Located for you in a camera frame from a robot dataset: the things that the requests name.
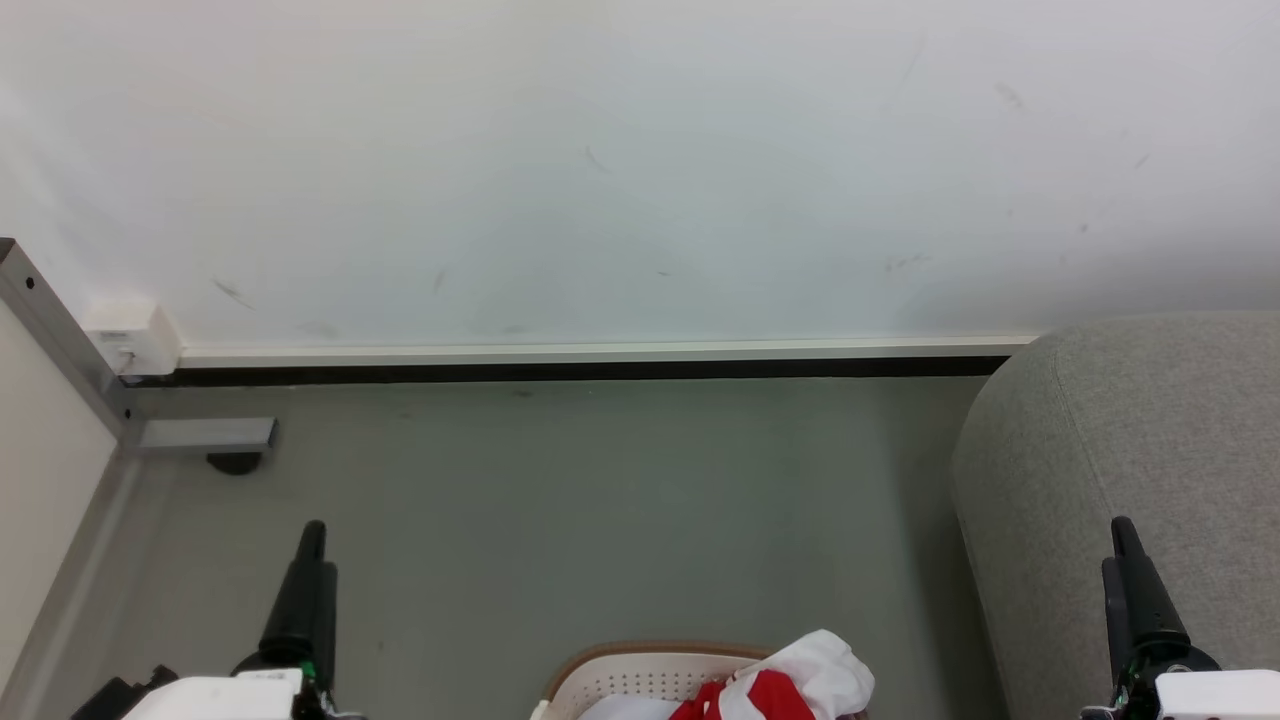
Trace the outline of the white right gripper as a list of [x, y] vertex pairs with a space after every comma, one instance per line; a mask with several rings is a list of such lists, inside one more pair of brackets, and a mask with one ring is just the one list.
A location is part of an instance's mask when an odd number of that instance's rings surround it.
[[1125, 661], [1110, 705], [1080, 720], [1280, 720], [1280, 671], [1222, 670], [1190, 647], [1179, 612], [1134, 521], [1111, 520], [1114, 552], [1101, 564], [1111, 661]]

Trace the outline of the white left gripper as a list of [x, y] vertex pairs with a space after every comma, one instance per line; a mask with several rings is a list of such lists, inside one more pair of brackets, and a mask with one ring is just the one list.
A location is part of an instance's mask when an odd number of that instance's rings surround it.
[[325, 548], [325, 523], [306, 523], [259, 652], [229, 676], [180, 676], [148, 689], [122, 720], [346, 720], [332, 698], [338, 570]]

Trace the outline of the red and white garment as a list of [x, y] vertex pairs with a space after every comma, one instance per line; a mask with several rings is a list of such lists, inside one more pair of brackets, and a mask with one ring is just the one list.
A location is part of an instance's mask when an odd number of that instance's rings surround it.
[[703, 684], [669, 720], [850, 720], [868, 708], [874, 688], [849, 643], [820, 629]]

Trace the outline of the grey fabric sofa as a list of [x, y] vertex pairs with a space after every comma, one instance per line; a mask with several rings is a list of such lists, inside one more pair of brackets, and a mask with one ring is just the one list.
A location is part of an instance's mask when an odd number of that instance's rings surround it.
[[1280, 313], [1038, 338], [978, 393], [952, 488], [1012, 720], [1108, 700], [1115, 516], [1135, 523], [1197, 647], [1280, 670]]

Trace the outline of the grey metal partition foot bar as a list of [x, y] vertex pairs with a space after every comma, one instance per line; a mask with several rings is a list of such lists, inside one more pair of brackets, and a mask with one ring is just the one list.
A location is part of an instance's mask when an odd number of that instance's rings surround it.
[[152, 419], [134, 447], [142, 454], [264, 454], [278, 428], [274, 416]]

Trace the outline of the beige partition panel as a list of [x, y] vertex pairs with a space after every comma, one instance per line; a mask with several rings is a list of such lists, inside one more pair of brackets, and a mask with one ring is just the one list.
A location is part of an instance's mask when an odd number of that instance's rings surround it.
[[0, 301], [0, 694], [115, 447], [115, 436]]

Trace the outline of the white perforated laundry basket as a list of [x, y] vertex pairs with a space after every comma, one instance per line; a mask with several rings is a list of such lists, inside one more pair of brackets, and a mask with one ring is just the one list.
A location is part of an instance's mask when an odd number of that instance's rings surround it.
[[713, 643], [598, 646], [564, 665], [529, 720], [576, 720], [608, 694], [684, 702], [703, 684], [723, 680], [777, 651]]

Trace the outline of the black skirting strip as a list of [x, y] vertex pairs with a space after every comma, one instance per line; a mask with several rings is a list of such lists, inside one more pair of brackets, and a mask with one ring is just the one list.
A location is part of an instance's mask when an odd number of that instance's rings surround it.
[[774, 378], [918, 378], [989, 375], [1007, 355], [787, 359], [660, 363], [549, 363], [403, 366], [264, 366], [178, 369], [125, 379], [132, 389], [497, 382], [721, 380]]

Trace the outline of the white wall junction box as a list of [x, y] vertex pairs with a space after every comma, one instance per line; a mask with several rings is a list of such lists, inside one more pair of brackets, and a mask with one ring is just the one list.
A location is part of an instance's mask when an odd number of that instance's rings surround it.
[[178, 368], [180, 338], [169, 315], [156, 302], [119, 300], [97, 304], [79, 325], [116, 375], [170, 375]]

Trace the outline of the grey metal partition frame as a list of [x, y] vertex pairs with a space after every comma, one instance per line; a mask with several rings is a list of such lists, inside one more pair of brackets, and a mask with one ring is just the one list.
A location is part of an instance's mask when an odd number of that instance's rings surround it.
[[17, 314], [100, 421], [115, 436], [108, 461], [70, 548], [0, 694], [0, 720], [40, 720], [46, 708], [77, 703], [92, 691], [99, 642], [77, 648], [77, 632], [93, 593], [134, 479], [132, 448], [140, 411], [77, 319], [35, 261], [0, 238], [0, 301]]

